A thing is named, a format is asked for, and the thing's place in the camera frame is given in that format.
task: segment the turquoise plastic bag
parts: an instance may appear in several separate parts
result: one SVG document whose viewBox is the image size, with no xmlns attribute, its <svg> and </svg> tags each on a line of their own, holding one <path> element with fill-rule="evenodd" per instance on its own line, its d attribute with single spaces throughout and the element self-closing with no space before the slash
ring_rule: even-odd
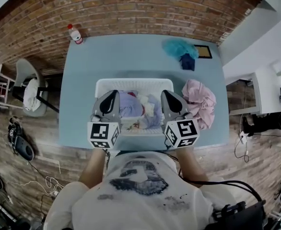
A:
<svg viewBox="0 0 281 230">
<path fill-rule="evenodd" d="M 199 57 L 199 52 L 195 46 L 182 39 L 170 39 L 163 42 L 163 49 L 169 56 L 173 56 L 178 60 L 184 54 L 189 54 L 193 59 Z"/>
</svg>

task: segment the white t-shirt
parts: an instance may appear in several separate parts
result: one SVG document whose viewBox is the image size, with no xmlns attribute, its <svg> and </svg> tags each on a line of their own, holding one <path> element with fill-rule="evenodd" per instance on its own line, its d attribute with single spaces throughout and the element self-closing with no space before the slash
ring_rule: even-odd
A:
<svg viewBox="0 0 281 230">
<path fill-rule="evenodd" d="M 122 154 L 94 188 L 80 182 L 65 186 L 44 230 L 202 230 L 213 223 L 213 207 L 236 204 L 227 187 L 186 183 L 162 153 Z"/>
</svg>

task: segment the gray chair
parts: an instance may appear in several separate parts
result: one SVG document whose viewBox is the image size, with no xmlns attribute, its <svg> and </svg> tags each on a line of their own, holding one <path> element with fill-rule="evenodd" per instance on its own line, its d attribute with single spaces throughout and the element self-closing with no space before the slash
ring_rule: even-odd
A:
<svg viewBox="0 0 281 230">
<path fill-rule="evenodd" d="M 23 82 L 25 81 L 25 79 L 29 77 L 37 78 L 39 83 L 38 87 L 44 87 L 44 88 L 47 87 L 47 82 L 44 80 L 43 75 L 38 70 L 36 70 L 35 67 L 26 59 L 23 58 L 19 59 L 16 63 L 16 69 L 17 69 L 17 77 L 14 84 L 14 89 L 17 89 L 16 87 L 22 88 Z M 13 96 L 23 102 L 22 98 L 17 97 L 14 94 L 14 90 L 13 90 Z M 48 101 L 48 92 L 43 91 L 41 97 L 45 101 Z M 35 111 L 28 111 L 23 106 L 24 113 L 32 117 L 41 117 L 46 113 L 46 110 L 47 110 L 47 106 L 44 103 L 41 103 L 40 107 Z"/>
</svg>

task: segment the person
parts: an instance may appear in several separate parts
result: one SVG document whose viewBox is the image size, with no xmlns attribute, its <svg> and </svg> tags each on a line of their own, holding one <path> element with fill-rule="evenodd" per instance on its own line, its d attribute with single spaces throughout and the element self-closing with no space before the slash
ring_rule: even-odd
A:
<svg viewBox="0 0 281 230">
<path fill-rule="evenodd" d="M 192 147 L 176 155 L 184 178 L 209 181 Z M 79 181 L 56 197 L 44 230 L 202 230 L 214 222 L 213 209 L 237 203 L 226 185 L 182 180 L 165 153 L 120 152 L 103 178 L 104 164 L 104 150 L 94 149 Z"/>
<path fill-rule="evenodd" d="M 244 133 L 253 136 L 254 133 L 260 133 L 269 129 L 281 129 L 281 112 L 271 113 L 265 117 L 257 117 L 252 115 L 254 125 L 250 125 L 246 117 L 243 117 Z"/>
</svg>

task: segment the blue table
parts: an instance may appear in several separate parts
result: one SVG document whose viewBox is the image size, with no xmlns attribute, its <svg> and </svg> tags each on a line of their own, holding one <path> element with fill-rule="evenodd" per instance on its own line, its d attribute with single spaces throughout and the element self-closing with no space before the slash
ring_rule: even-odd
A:
<svg viewBox="0 0 281 230">
<path fill-rule="evenodd" d="M 212 59 L 197 59 L 195 71 L 182 70 L 180 63 L 162 49 L 162 42 L 174 38 L 165 35 L 122 34 L 86 38 L 70 43 L 60 96 L 59 143 L 63 146 L 91 149 L 87 140 L 87 122 L 95 102 L 96 82 L 104 78 L 166 78 L 176 93 L 188 79 L 196 79 L 216 96 L 215 120 L 200 132 L 196 147 L 226 144 L 229 138 L 229 114 L 226 85 L 217 46 L 186 39 L 210 47 Z M 164 150 L 164 136 L 124 137 L 116 150 Z"/>
</svg>

